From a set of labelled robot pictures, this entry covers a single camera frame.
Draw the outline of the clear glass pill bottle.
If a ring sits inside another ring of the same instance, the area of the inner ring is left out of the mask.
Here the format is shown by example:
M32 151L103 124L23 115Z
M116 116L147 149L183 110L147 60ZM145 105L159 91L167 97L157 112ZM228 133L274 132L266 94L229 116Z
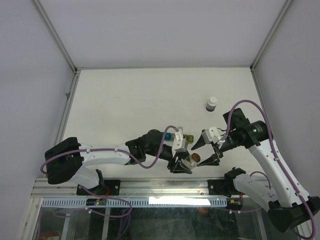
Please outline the clear glass pill bottle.
M198 163L196 163L196 162L193 162L192 160L191 160L191 155L189 155L186 159L183 159L182 160L182 164L185 166L185 167L187 167L188 169L193 169L193 168L195 168L197 165L198 165Z

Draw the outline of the weekly pill organizer strip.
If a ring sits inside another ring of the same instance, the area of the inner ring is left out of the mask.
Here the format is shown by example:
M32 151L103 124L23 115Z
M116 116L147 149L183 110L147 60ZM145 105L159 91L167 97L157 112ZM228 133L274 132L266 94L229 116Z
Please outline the weekly pill organizer strip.
M179 126L178 129L181 132L181 134L180 133L175 133L175 132L173 132L173 133L171 133L171 132L166 132L166 133L161 132L162 135L165 135L164 140L166 142L174 142L175 140L180 141L182 139L185 139L188 144L193 144L194 143L194 136L193 135L191 135L191 134L183 134L183 127L181 127L181 126Z

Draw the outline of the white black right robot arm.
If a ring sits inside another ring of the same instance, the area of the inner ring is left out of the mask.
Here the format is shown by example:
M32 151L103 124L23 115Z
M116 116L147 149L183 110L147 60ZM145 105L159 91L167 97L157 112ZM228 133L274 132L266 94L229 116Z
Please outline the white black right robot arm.
M227 197L236 193L249 196L267 212L273 226L282 233L317 214L320 198L310 196L295 178L283 160L276 141L268 134L266 123L261 120L250 122L240 108L226 112L223 118L230 123L226 139L222 139L216 127L211 127L202 130L192 147L192 150L196 150L211 145L214 149L214 154L199 165L218 165L224 152L245 147L262 167L272 189L254 180L243 169L234 167L225 173L224 181L216 187L216 191Z

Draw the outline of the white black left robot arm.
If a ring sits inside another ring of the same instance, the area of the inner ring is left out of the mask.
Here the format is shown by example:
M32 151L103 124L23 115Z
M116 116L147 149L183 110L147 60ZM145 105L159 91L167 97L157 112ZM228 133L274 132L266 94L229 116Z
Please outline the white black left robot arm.
M69 137L45 152L45 162L40 170L50 185L70 182L96 195L103 192L105 182L102 171L92 170L90 166L141 166L147 156L153 156L156 160L167 161L167 168L173 174L191 174L192 170L183 162L190 155L186 139L181 134L178 137L170 146L164 143L162 132L152 129L136 139L111 147L81 144L76 137Z

